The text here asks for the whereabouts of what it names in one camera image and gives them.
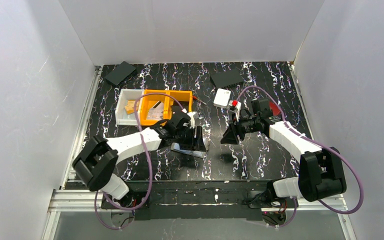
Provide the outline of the grey card holder blue inside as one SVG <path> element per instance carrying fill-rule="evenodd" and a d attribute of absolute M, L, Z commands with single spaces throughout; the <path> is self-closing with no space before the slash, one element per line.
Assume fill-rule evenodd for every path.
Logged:
<path fill-rule="evenodd" d="M 180 146 L 179 146 L 178 143 L 173 143 L 171 145 L 170 150 L 174 151 L 174 152 L 177 152 L 177 153 L 180 153 L 180 154 L 184 154 L 184 155 L 188 155 L 188 156 L 192 156 L 192 157 L 197 157 L 197 158 L 203 159 L 206 156 L 207 151 L 209 150 L 209 142 L 208 142 L 208 140 L 204 139 L 203 142 L 204 142 L 204 145 L 206 147 L 205 151 L 192 151 L 192 150 L 180 149 Z"/>

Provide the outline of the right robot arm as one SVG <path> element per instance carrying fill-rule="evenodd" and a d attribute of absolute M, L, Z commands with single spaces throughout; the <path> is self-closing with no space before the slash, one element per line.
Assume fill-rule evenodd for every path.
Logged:
<path fill-rule="evenodd" d="M 280 144 L 299 163 L 297 177 L 269 181 L 263 193 L 264 200 L 292 197 L 314 202 L 347 190 L 339 157 L 305 140 L 304 135 L 288 126 L 280 115 L 274 115 L 268 99 L 253 100 L 251 107 L 249 111 L 242 109 L 239 101 L 229 101 L 227 109 L 232 112 L 231 121 L 221 144 L 237 145 L 246 134 L 259 132 Z"/>

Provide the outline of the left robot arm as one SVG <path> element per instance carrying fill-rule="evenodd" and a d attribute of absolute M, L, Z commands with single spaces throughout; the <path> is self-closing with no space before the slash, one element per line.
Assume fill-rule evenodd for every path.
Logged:
<path fill-rule="evenodd" d="M 116 200 L 129 192 L 128 185 L 114 174 L 116 165 L 127 158 L 146 154 L 172 144 L 180 150 L 206 152 L 209 143 L 203 128 L 195 125 L 194 112 L 176 112 L 170 119 L 129 135 L 113 138 L 94 136 L 72 162 L 75 173 L 91 191 L 102 191 Z"/>

